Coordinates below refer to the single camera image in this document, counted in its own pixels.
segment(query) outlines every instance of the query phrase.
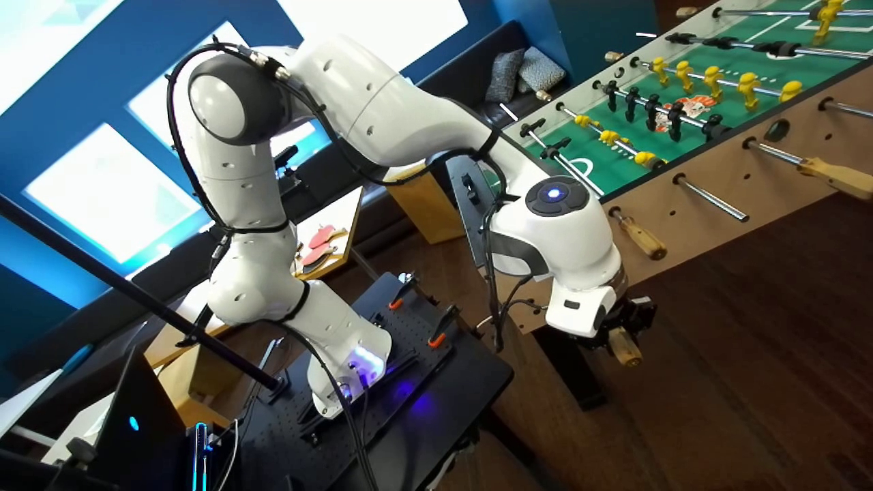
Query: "computer monitor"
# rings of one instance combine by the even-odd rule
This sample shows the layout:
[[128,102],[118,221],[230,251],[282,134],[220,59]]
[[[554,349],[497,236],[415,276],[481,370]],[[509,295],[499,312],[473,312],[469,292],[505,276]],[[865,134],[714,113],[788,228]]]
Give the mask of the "computer monitor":
[[185,423],[166,398],[156,370],[136,352],[114,386],[87,473],[123,491],[185,487]]
[[65,458],[37,460],[0,449],[0,487],[175,491],[190,483],[185,426],[140,352],[125,357],[114,392],[100,398],[93,411],[99,411],[93,418],[96,438],[74,434],[93,443],[93,453],[81,460],[84,468],[65,463]]

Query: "wooden table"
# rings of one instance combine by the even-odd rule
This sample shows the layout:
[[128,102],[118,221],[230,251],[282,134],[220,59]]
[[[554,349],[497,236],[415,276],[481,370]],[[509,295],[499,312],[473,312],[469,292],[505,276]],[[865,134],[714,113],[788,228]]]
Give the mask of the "wooden table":
[[318,231],[318,225],[344,228],[329,240],[332,252],[324,255],[316,267],[302,267],[299,258],[294,262],[297,277],[324,277],[350,262],[361,195],[362,195],[362,186],[358,186],[347,195],[329,202],[328,207],[323,207],[318,213],[297,224],[297,243],[302,244],[299,255],[309,252],[309,240]]

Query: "led light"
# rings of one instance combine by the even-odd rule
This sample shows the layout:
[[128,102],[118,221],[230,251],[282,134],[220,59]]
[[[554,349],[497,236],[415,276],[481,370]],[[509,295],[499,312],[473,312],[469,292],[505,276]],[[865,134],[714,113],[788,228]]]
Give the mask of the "led light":
[[128,415],[128,426],[133,434],[140,434],[140,419],[133,415]]
[[548,199],[548,202],[556,202],[556,199],[561,199],[561,195],[564,195],[561,187],[548,187],[548,191],[545,191],[545,199]]

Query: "black stand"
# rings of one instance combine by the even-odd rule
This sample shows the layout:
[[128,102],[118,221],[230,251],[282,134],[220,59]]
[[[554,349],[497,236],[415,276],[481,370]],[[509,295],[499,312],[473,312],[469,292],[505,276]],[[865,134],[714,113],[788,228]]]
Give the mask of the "black stand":
[[575,338],[560,329],[544,327],[544,329],[534,329],[534,340],[539,344],[548,362],[561,375],[561,382],[567,385],[567,389],[572,392],[580,409],[595,409],[605,404],[599,382],[593,374],[589,362],[583,360],[583,352]]
[[128,295],[132,300],[136,300],[140,306],[144,306],[148,311],[162,317],[166,325],[183,329],[189,338],[193,338],[196,344],[201,344],[209,352],[215,352],[220,360],[231,362],[234,367],[239,367],[243,374],[248,374],[250,379],[265,385],[267,389],[273,389],[273,392],[283,389],[283,385],[279,379],[273,379],[263,367],[250,364],[243,353],[237,353],[234,349],[218,344],[205,329],[193,327],[185,317],[181,317],[178,311],[166,307],[149,292],[140,288],[136,284],[125,280],[123,276],[118,276],[114,270],[108,270],[99,258],[87,255],[81,248],[77,248],[74,243],[59,236],[54,228],[40,224],[36,216],[24,213],[9,195],[0,195],[0,216],[12,218],[16,225],[28,228],[33,236],[43,240],[46,244],[52,244],[65,258],[77,262],[81,270],[93,272],[104,284],[119,288],[123,295]]

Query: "electronic device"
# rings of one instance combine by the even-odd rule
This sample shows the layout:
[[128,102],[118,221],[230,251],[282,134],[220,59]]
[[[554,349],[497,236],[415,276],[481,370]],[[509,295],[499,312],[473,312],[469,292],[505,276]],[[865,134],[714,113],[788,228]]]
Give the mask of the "electronic device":
[[[189,81],[185,111],[196,130],[189,161],[175,113],[175,81],[185,62],[207,55]],[[226,248],[207,280],[207,306],[223,325],[282,322],[318,357],[309,386],[332,419],[384,375],[394,340],[361,319],[323,280],[290,276],[294,224],[275,186],[271,138],[318,119],[376,165],[403,165],[441,150],[467,150],[497,169],[499,202],[489,221],[492,262],[499,272],[552,280],[548,325],[597,334],[597,319],[617,306],[623,258],[597,195],[575,180],[548,176],[499,130],[447,97],[395,72],[350,37],[302,41],[287,59],[248,47],[209,44],[170,72],[170,127],[175,150],[220,231]]]
[[0,454],[0,468],[9,467],[9,471],[0,471],[0,487],[37,487],[59,476],[65,483],[59,487],[77,491],[104,486],[175,491],[205,483],[198,473],[207,463],[190,448],[181,415],[140,352],[128,353],[114,389],[80,415],[59,438],[69,448],[65,453],[50,449],[43,460]]

